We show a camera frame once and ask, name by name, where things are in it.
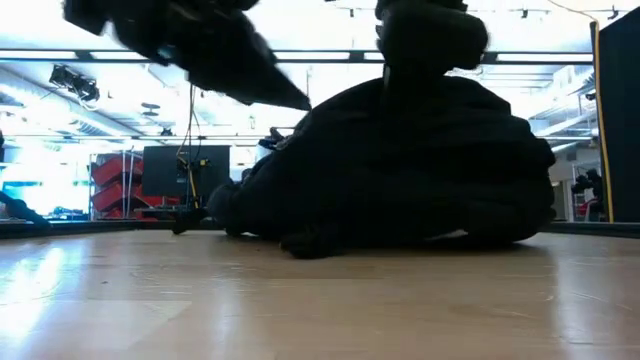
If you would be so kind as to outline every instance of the ceiling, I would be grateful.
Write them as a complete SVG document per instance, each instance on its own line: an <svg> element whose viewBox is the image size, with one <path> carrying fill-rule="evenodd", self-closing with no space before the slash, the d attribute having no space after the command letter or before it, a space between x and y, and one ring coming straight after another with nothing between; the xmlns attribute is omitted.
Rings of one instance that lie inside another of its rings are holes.
<svg viewBox="0 0 640 360"><path fill-rule="evenodd" d="M110 29L104 36L97 37L66 23L62 19L60 0L0 2L3 9L0 48L122 49ZM375 3L375 0L331 3L262 0L248 15L274 49L374 49L377 22L372 9ZM490 50L590 51L588 19L559 10L546 0L467 0L466 3L473 15L487 23ZM637 6L637 0L581 0L580 4L606 23L612 14L609 10L612 5L619 10L630 10ZM35 8L39 10L37 13L32 11ZM528 10L526 18L523 10ZM96 104L97 111L89 112L78 108L76 99L68 92L51 88L49 76L53 65L35 62L0 65L0 90L5 90L0 92L20 101L26 99L25 108L29 111L18 114L17 118L39 124L39 127L25 127L14 120L13 124L18 124L14 132L29 128L38 134L55 134L65 129L66 133L77 135L159 135L163 128L170 128L178 136L185 134L189 84L181 69L146 64L73 64L75 71L96 79L100 88L102 96ZM382 72L381 65L377 64L283 64L281 69L300 89L309 92L313 105L350 86L379 77ZM580 100L584 93L569 96L590 75L581 69L483 65L458 75L476 79L510 101L514 114L532 119L534 132L546 134L545 129L549 127L593 111L592 105ZM49 106L54 101L62 105ZM143 103L159 105L155 111L158 115L143 115L148 111ZM200 91L195 110L199 132L221 136L262 136L272 126L294 126L304 115L297 110L264 105L247 107L219 94ZM3 128L9 128L5 133L11 133L6 117L4 122ZM586 125L579 122L556 126L550 135L586 136L593 131L588 128L593 126L592 122L586 122Z"/></svg>

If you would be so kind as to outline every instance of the wooden floor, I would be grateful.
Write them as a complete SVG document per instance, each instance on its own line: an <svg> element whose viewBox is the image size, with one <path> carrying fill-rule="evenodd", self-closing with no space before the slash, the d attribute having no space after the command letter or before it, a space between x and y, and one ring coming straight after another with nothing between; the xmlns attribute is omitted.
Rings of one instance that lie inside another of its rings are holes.
<svg viewBox="0 0 640 360"><path fill-rule="evenodd" d="M211 232L5 241L0 359L640 359L640 240L319 261Z"/></svg>

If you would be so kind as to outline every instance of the computer monitor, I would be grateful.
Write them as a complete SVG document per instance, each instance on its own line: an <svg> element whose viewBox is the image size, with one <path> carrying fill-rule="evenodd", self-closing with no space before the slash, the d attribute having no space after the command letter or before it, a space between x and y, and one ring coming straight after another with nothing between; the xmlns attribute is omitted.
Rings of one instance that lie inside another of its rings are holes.
<svg viewBox="0 0 640 360"><path fill-rule="evenodd" d="M187 190L189 177L178 166L178 146L147 146L144 149L142 193L145 196L193 196ZM206 160L205 166L195 166L193 180L198 196L210 195L218 186L229 182L230 146L191 146L180 150L180 157L192 163Z"/></svg>

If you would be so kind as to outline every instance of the black cable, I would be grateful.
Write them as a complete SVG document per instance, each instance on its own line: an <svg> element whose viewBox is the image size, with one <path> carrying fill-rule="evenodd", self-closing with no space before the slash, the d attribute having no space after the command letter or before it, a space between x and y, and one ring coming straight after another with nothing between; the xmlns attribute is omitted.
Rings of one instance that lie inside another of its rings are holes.
<svg viewBox="0 0 640 360"><path fill-rule="evenodd" d="M200 157L200 150L202 150L202 129L200 128L200 121L198 120L198 114L196 114L195 110L195 94L191 97L191 102L193 103L191 114L194 119L196 119L196 126L198 127L198 151L196 152L196 156L194 161L198 161Z"/></svg>
<svg viewBox="0 0 640 360"><path fill-rule="evenodd" d="M187 182L191 185L191 187L194 186L194 184L192 183L192 181L193 181L193 173L192 173L192 169L191 169L191 161L192 161L192 157L191 157L191 150L192 150L192 146L191 146L191 126L192 126L192 121L193 121L193 102L194 102L193 88L194 88L194 86L193 86L193 84L191 84L190 87L189 87L189 124L187 125L187 136L189 137L189 145L188 145L189 162L187 163L187 173L188 173L187 175L189 176L189 179L188 179ZM187 190L187 201L188 200L189 200L189 190Z"/></svg>
<svg viewBox="0 0 640 360"><path fill-rule="evenodd" d="M61 89L61 88L60 88L60 87L55 87L55 88L53 88L53 89L52 89L51 91L49 91L45 96L41 97L41 98L40 98L40 99L38 99L38 100L44 100L44 99L46 99L47 97L49 97L49 95L53 94L53 93L54 93L56 90L58 90L58 89Z"/></svg>

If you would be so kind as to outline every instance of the white wall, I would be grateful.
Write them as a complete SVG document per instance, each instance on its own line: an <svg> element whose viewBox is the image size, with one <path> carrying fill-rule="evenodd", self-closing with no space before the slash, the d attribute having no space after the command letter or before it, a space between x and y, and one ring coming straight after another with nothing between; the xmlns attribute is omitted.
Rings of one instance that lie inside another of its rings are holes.
<svg viewBox="0 0 640 360"><path fill-rule="evenodd" d="M578 149L578 158L576 161L567 161L566 153L559 155L557 162L549 169L551 181L573 181L573 165L582 163L592 163L600 161L600 149Z"/></svg>

